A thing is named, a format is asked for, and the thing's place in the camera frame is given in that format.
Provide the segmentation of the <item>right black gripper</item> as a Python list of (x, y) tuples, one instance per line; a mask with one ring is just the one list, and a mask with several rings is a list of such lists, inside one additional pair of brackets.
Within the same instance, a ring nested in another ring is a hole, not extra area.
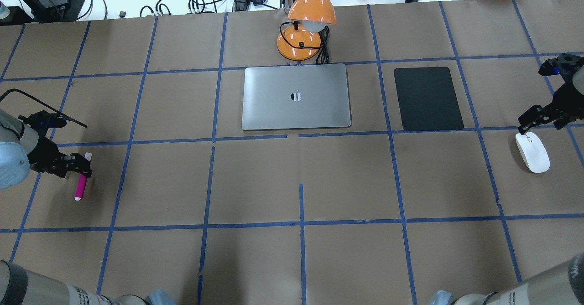
[(563, 53), (546, 60), (538, 73), (542, 76), (560, 76), (563, 85), (553, 93), (551, 103), (544, 106), (534, 105), (519, 118), (519, 134), (525, 135), (530, 129), (553, 122), (556, 129), (583, 118), (584, 58), (576, 54)]

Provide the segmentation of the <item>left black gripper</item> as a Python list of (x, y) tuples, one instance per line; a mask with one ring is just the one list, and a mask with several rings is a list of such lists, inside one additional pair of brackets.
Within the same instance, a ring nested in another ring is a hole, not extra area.
[(64, 178), (67, 172), (79, 174), (90, 178), (92, 169), (78, 169), (72, 165), (90, 165), (91, 154), (71, 154), (61, 153), (52, 140), (46, 137), (49, 129), (63, 128), (69, 118), (65, 114), (48, 113), (45, 110), (31, 114), (28, 117), (21, 116), (24, 125), (32, 128), (34, 135), (38, 136), (38, 141), (28, 155), (31, 169), (38, 173), (49, 173), (60, 178)]

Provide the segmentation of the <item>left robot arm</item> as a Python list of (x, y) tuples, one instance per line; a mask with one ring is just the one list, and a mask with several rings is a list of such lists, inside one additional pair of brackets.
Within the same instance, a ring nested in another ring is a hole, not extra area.
[(29, 172), (48, 173), (65, 178), (77, 172), (90, 178), (90, 160), (80, 153), (61, 153), (47, 137), (49, 129), (63, 128), (67, 122), (81, 122), (63, 113), (42, 110), (29, 117), (17, 118), (0, 112), (0, 187), (7, 189), (23, 182)]

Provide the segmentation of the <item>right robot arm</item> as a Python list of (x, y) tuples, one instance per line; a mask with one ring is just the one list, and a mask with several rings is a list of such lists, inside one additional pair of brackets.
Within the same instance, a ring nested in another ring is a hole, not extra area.
[(553, 93), (548, 105), (533, 105), (518, 118), (520, 134), (525, 135), (531, 128), (548, 123), (559, 130), (584, 118), (583, 63), (581, 56), (563, 53), (540, 65), (540, 76), (561, 76), (563, 85)]

